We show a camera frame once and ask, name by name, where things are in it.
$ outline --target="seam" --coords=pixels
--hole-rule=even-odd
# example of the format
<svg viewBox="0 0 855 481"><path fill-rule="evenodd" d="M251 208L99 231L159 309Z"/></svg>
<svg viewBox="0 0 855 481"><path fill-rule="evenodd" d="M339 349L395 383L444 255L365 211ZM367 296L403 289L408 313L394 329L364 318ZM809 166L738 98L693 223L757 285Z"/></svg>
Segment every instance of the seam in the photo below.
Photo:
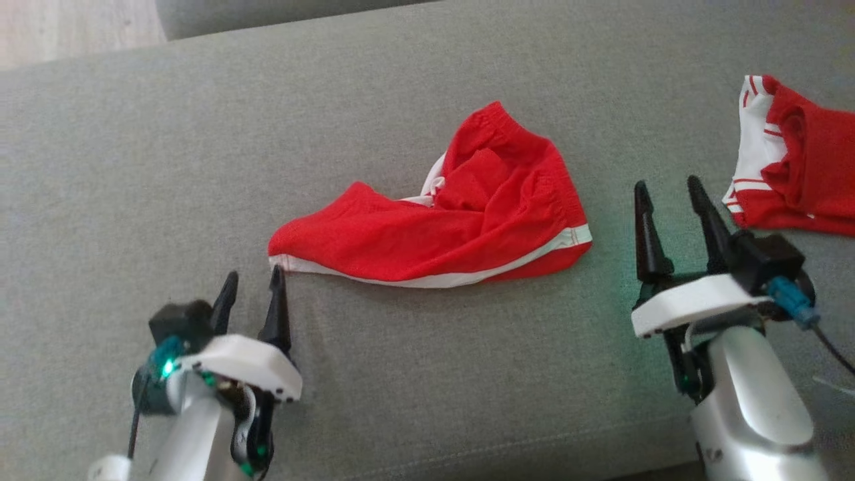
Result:
<svg viewBox="0 0 855 481"><path fill-rule="evenodd" d="M595 433L603 432L603 431L613 431L622 427L636 426L636 425L647 425L653 423L659 423L668 419L682 419L683 416L661 416L658 418L645 419L643 421L636 421L631 423L623 423L619 425L612 425L604 428L590 428L586 430L580 431L568 431L556 435L551 436L542 436L542 437L533 437L530 439L524 439L521 441L514 442L504 442L500 444L493 444L492 446L485 446L483 448L473 448L464 451L458 451L452 454L445 454L442 456L435 456L433 458L427 458L424 460L415 460L409 463L404 463L396 466L387 466L382 468L373 469L370 471L359 472L357 474L343 476L339 478L335 478L336 481L355 481L358 479L366 479L366 478L377 478L384 474L388 474L391 472L425 472L432 469L438 469L443 466L451 466L460 462L462 458L482 458L490 455L496 455L500 451L505 451L507 449L512 448L520 448L519 451L525 452L537 448L542 448L544 446L551 446L556 444L562 444L566 442L572 442L579 438L583 438L586 436L591 436Z"/></svg>

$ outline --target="white trim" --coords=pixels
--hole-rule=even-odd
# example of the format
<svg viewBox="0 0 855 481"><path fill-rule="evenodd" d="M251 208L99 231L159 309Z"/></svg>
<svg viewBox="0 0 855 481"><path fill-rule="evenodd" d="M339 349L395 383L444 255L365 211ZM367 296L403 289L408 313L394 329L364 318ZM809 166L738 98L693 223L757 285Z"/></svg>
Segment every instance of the white trim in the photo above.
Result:
<svg viewBox="0 0 855 481"><path fill-rule="evenodd" d="M440 175L442 173L442 166L444 163L445 152L439 156L439 159L433 163L433 167L431 167L430 171L427 173L427 179L425 179L425 183L422 185L422 193L415 197L405 197L401 200L412 202L414 204L425 205L426 207L433 207L433 196L436 195L437 190L445 187L445 177Z"/></svg>
<svg viewBox="0 0 855 481"><path fill-rule="evenodd" d="M757 88L757 94L758 95L769 95L769 93L766 92L766 89L763 87L763 76L762 75L752 75L752 77L754 78L754 86Z"/></svg>
<svg viewBox="0 0 855 481"><path fill-rule="evenodd" d="M505 265L500 265L487 270L479 270L478 272L449 272L446 274L436 274L433 276L424 276L416 279L408 279L406 281L379 281L376 279L363 279L361 277L348 276L337 270L324 267L310 260L296 258L288 254L280 254L270 256L271 268L280 265L283 269L293 272L313 272L316 274L330 274L334 276L347 277L355 281L368 282L371 284L380 284L383 286L397 286L400 288L453 288L456 286L465 286L467 284L475 284L489 277L498 276L509 270L514 270L521 267L537 258L541 258L549 252L558 249L567 249L570 247L580 246L592 241L591 229L588 224L579 227L566 228L558 233L543 246L534 249L532 252L509 262Z"/></svg>
<svg viewBox="0 0 855 481"><path fill-rule="evenodd" d="M427 179L425 179L425 183L422 185L422 193L420 195L428 195L431 193L431 189L435 188L433 180L438 178L439 174L442 173L442 166L444 163L445 152L442 152L442 155L433 163L433 167L430 168L430 172L427 173Z"/></svg>
<svg viewBox="0 0 855 481"><path fill-rule="evenodd" d="M757 95L751 87L753 80ZM731 212L742 212L741 205L733 205L735 193L749 190L772 191L772 187L763 180L761 172L773 163L780 162L787 153L787 147L779 134L781 128L766 122L766 116L775 96L763 88L763 76L746 75L740 90L740 148L736 159L736 169L728 191L722 202Z"/></svg>
<svg viewBox="0 0 855 481"><path fill-rule="evenodd" d="M739 181L734 182L734 190L742 192L744 190L772 190L765 181Z"/></svg>

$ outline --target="red and white fabric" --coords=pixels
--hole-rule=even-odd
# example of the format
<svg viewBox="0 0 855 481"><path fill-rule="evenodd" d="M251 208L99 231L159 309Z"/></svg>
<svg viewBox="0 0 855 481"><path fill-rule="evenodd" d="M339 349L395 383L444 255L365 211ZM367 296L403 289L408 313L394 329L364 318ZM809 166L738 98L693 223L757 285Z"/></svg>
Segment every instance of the red and white fabric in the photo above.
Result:
<svg viewBox="0 0 855 481"><path fill-rule="evenodd" d="M420 195L389 199L356 182L276 231L271 265L407 288L541 276L591 247L558 149L494 103L472 114Z"/></svg>
<svg viewBox="0 0 855 481"><path fill-rule="evenodd" d="M748 75L736 171L722 202L741 227L855 235L855 114Z"/></svg>

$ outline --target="wire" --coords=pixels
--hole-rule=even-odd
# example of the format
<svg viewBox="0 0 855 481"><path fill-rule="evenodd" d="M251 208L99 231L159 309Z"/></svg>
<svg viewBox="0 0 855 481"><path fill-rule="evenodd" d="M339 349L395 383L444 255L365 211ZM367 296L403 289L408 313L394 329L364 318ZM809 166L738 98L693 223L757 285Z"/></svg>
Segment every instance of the wire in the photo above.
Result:
<svg viewBox="0 0 855 481"><path fill-rule="evenodd" d="M682 345L683 353L688 353L692 351L692 335L694 334L695 326L697 326L699 322L700 321L692 321L686 328L686 335L683 337Z"/></svg>
<svg viewBox="0 0 855 481"><path fill-rule="evenodd" d="M139 394L137 394L137 399L133 403L133 418L131 419L131 436L127 440L127 458L129 460L133 460L133 452L137 448L137 429L139 428L139 406L143 402L143 396L145 395L145 390L149 387L149 377L146 376L143 381L143 388L139 390Z"/></svg>
<svg viewBox="0 0 855 481"><path fill-rule="evenodd" d="M826 349L828 349L831 355L834 356L835 359L837 359L837 362L843 365L843 367L845 367L850 374L855 376L855 367L852 367L852 364L850 364L849 361L847 361L846 358L843 357L843 354L841 354L840 351L838 351L834 347L831 341L828 340L828 337L826 337L825 334L823 334L823 331L819 329L819 325L813 324L811 326L811 329L813 329L813 333L817 335L819 341L825 346Z"/></svg>
<svg viewBox="0 0 855 481"><path fill-rule="evenodd" d="M821 377L816 376L816 375L814 375L813 380L822 384L823 386L828 386L831 389L834 389L835 391L841 392L841 393L848 395L848 396L851 396L851 397L855 397L855 389L842 388L841 386L838 386L837 384L826 381L825 379L822 379Z"/></svg>

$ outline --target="gray couch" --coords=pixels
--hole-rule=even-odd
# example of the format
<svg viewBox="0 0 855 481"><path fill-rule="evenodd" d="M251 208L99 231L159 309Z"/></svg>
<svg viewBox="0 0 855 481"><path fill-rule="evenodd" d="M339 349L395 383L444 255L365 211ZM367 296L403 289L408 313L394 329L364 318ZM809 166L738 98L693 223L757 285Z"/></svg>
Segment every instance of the gray couch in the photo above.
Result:
<svg viewBox="0 0 855 481"><path fill-rule="evenodd" d="M594 481L693 460L692 403L629 322L632 186L648 180L678 269L701 268L684 182L728 185L742 75L855 109L851 25L834 3L440 2L4 73L2 470L81 479L121 452L151 314L211 300L236 269L233 328L254 335L282 223L356 180L413 195L495 99L562 151L593 249L556 275L450 290L289 276L305 390L277 412L268 479ZM855 356L855 242L787 236ZM851 380L793 325L769 338L823 446L855 446L852 398L812 377ZM167 434L143 421L138 475Z"/></svg>

